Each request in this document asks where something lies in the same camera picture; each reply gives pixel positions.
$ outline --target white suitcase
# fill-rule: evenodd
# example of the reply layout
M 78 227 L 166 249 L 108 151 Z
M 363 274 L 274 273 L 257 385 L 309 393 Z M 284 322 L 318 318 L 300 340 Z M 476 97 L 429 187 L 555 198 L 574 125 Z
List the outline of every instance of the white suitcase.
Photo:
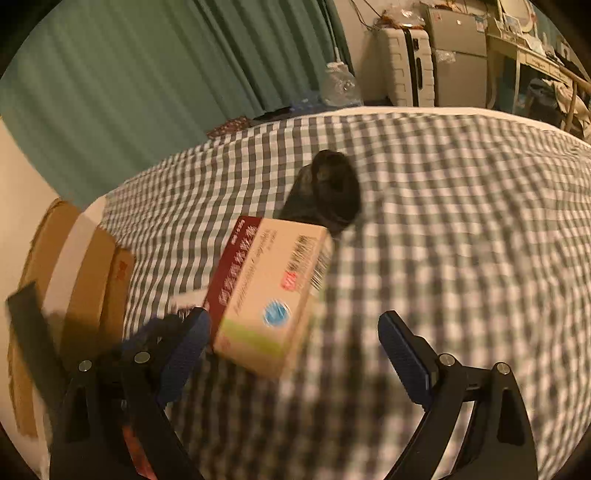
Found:
M 435 77 L 429 35 L 424 30 L 378 32 L 388 97 L 394 106 L 434 106 Z

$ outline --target plastic bag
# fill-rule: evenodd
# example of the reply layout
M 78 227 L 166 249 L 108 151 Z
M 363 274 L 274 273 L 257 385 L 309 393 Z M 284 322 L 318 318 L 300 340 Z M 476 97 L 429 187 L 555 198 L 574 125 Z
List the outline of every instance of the plastic bag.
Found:
M 404 2 L 404 5 L 390 5 L 382 14 L 382 20 L 393 27 L 424 27 L 425 20 L 413 11 L 414 1 Z
M 326 65 L 324 79 L 320 85 L 320 96 L 322 101 L 329 106 L 363 105 L 355 77 L 347 65 L 341 61 L 332 61 Z
M 454 63 L 456 61 L 456 52 L 449 50 L 433 50 L 435 61 L 437 63 Z

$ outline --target blue gripper pad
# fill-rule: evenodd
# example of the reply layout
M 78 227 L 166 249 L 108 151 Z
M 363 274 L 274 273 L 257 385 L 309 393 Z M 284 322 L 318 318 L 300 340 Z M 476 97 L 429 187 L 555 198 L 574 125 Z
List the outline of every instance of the blue gripper pad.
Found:
M 437 381 L 433 362 L 435 352 L 424 339 L 415 337 L 393 310 L 380 315 L 378 337 L 410 400 L 428 410 L 431 405 L 431 389 Z M 422 340 L 423 345 L 417 345 L 417 340 Z M 422 350 L 426 346 L 433 354 L 427 351 L 427 355 L 421 355 L 424 352 L 415 350 L 418 346 L 423 347 Z
M 160 374 L 157 401 L 165 406 L 181 397 L 183 387 L 201 352 L 209 343 L 210 318 L 207 310 L 194 308 L 183 320 L 185 335 L 168 357 Z

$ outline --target brown cardboard box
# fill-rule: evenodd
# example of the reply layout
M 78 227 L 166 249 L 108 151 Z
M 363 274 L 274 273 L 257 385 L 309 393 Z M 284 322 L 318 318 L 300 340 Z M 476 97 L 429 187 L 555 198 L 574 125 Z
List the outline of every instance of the brown cardboard box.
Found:
M 67 370 L 121 341 L 134 258 L 71 204 L 56 200 L 39 224 L 19 287 L 37 283 L 42 311 Z M 33 384 L 11 333 L 9 390 L 20 433 L 37 437 Z
M 322 226 L 240 217 L 203 304 L 213 350 L 266 377 L 290 371 L 332 250 Z

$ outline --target gray and white checkered fabric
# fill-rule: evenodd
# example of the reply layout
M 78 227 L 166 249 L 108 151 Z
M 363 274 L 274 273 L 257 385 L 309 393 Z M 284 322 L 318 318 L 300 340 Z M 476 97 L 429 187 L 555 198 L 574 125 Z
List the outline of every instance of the gray and white checkered fabric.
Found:
M 591 421 L 591 148 L 565 134 L 483 115 L 329 116 L 174 155 L 108 196 L 103 225 L 136 256 L 126 334 L 206 288 L 236 218 L 272 216 L 324 148 L 350 157 L 363 198 L 326 315 L 279 382 L 206 355 L 171 412 L 203 476 L 382 479 L 423 412 L 378 342 L 394 309 L 464 365 L 512 365 L 550 479 Z

